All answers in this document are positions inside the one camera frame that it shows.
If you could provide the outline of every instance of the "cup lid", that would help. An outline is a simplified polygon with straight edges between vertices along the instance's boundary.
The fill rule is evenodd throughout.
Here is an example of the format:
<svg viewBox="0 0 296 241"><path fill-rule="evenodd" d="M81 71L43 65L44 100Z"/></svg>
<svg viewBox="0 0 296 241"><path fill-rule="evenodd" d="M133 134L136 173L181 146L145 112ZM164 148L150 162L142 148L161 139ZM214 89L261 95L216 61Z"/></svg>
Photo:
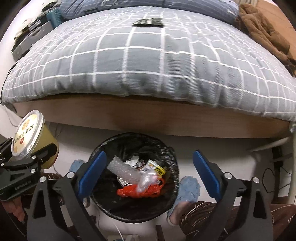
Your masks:
<svg viewBox="0 0 296 241"><path fill-rule="evenodd" d="M44 117L38 110L28 113L17 127L12 140L11 152L17 159L26 158L37 145L40 133L43 130Z"/></svg>

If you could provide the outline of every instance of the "blue gripper pad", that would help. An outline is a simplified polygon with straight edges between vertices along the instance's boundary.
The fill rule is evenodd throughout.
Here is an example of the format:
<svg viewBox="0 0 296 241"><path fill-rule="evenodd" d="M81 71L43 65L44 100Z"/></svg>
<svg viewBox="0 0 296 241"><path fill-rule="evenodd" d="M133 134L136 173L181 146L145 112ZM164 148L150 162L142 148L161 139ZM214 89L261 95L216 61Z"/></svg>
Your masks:
<svg viewBox="0 0 296 241"><path fill-rule="evenodd" d="M78 197L80 200L83 198L88 197L96 182L98 181L99 177L101 176L102 172L104 171L107 165L107 156L106 153L101 151L98 157L93 161L90 165L84 176L81 178L78 187Z"/></svg>
<svg viewBox="0 0 296 241"><path fill-rule="evenodd" d="M193 164L210 197L221 199L220 182L209 167L209 162L197 150L193 153Z"/></svg>

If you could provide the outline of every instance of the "gray plaid comforter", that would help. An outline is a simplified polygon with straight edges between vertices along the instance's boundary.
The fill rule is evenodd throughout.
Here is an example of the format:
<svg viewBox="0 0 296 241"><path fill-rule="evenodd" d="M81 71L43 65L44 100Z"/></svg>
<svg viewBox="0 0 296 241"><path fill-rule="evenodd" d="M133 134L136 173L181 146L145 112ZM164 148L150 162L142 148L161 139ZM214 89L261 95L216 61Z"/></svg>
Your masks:
<svg viewBox="0 0 296 241"><path fill-rule="evenodd" d="M134 27L162 18L164 28ZM295 79L266 49L217 19L160 7L63 23L19 61L5 103L60 93L140 95L295 120Z"/></svg>

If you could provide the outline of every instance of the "black trash bag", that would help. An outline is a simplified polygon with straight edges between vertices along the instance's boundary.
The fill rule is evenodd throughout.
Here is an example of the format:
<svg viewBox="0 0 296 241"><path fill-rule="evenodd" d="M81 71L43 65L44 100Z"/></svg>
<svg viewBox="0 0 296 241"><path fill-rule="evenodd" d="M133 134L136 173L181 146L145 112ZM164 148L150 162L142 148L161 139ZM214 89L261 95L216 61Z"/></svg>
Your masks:
<svg viewBox="0 0 296 241"><path fill-rule="evenodd" d="M118 156L123 162L135 155L145 162L149 159L162 161L167 166L169 175L161 196L133 199L116 194L117 189L122 186L116 180L117 176L105 169L91 198L109 217L126 223L141 223L158 217L173 206L179 188L179 169L173 148L167 147L157 138L129 132L104 141L93 151L91 157L98 151L106 153L107 165L114 156Z"/></svg>

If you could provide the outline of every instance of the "white cord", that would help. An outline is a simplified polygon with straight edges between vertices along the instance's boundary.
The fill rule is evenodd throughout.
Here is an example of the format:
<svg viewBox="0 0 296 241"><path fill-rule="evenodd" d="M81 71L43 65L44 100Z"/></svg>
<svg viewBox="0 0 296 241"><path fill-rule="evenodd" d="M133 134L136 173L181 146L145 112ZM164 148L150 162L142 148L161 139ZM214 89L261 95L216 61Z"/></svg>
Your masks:
<svg viewBox="0 0 296 241"><path fill-rule="evenodd" d="M114 222L113 222L113 224L114 224L115 227L117 228L117 231L118 231L118 233L120 234L120 237L121 237L122 241L124 241L124 240L123 240L123 237L122 237L122 234L121 234L121 232L119 231L118 227L116 226L116 224L115 224Z"/></svg>

